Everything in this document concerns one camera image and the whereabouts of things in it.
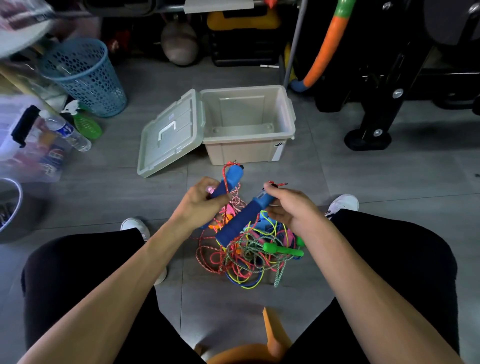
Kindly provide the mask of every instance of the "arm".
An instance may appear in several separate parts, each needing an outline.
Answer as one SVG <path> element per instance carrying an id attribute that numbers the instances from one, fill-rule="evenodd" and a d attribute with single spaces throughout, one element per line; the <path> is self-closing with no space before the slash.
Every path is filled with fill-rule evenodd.
<path id="1" fill-rule="evenodd" d="M 192 187 L 172 217 L 127 262 L 52 326 L 19 364 L 114 361 L 155 280 L 181 243 L 229 201 L 206 200 L 206 188 L 218 181 L 204 177 Z"/>
<path id="2" fill-rule="evenodd" d="M 265 184 L 269 216 L 305 241 L 372 364 L 463 363 L 437 330 L 385 282 L 302 193 Z"/>

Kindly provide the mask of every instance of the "metal pole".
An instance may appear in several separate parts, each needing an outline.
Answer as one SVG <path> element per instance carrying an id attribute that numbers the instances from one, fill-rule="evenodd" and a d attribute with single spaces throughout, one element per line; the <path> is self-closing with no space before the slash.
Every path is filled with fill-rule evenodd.
<path id="1" fill-rule="evenodd" d="M 295 27 L 295 34 L 293 35 L 292 48 L 290 50 L 290 58 L 288 59 L 288 66 L 285 70 L 285 78 L 283 79 L 283 87 L 288 87 L 288 82 L 290 80 L 290 73 L 292 72 L 293 59 L 295 57 L 295 52 L 297 50 L 297 44 L 300 38 L 301 26 L 303 24 L 303 18 L 305 17 L 305 11 L 307 10 L 308 0 L 300 0 L 300 10 L 299 16 L 297 18 L 297 25 Z"/>

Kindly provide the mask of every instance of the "right hand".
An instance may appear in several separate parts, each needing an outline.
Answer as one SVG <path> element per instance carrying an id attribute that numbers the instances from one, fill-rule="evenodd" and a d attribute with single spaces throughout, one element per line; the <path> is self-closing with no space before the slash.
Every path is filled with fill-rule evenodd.
<path id="1" fill-rule="evenodd" d="M 315 219 L 322 217 L 317 206 L 306 194 L 288 188 L 276 188 L 269 183 L 264 184 L 265 191 L 276 200 L 266 208 L 269 217 L 287 225 L 296 235 L 304 237 Z"/>

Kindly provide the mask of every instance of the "perforated basket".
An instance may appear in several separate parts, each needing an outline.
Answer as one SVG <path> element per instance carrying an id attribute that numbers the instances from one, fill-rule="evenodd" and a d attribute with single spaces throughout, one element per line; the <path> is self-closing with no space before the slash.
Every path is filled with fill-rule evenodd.
<path id="1" fill-rule="evenodd" d="M 98 39 L 77 38 L 58 44 L 43 56 L 39 71 L 98 116 L 116 115 L 127 106 L 107 46 Z"/>

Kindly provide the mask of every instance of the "blue jump rope handle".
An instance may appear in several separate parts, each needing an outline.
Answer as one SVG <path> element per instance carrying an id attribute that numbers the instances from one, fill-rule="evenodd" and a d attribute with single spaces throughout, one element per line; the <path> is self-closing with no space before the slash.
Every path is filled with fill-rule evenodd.
<path id="1" fill-rule="evenodd" d="M 243 177 L 243 167 L 237 166 L 236 164 L 234 164 L 233 166 L 230 166 L 228 171 L 225 173 L 225 177 L 227 178 L 228 191 L 230 192 L 237 186 L 237 184 L 240 182 L 241 178 Z M 215 198 L 226 193 L 227 191 L 225 189 L 225 182 L 223 182 L 222 180 L 218 185 L 218 187 L 215 189 L 215 191 L 213 191 L 210 194 L 210 197 Z M 208 228 L 208 225 L 210 225 L 210 222 L 206 223 L 200 228 L 206 229 Z"/>
<path id="2" fill-rule="evenodd" d="M 264 189 L 235 217 L 225 225 L 222 230 L 216 233 L 217 241 L 226 247 L 233 239 L 235 239 L 249 222 L 254 221 L 260 211 L 265 210 L 266 207 L 275 200 L 275 197 L 270 196 Z"/>

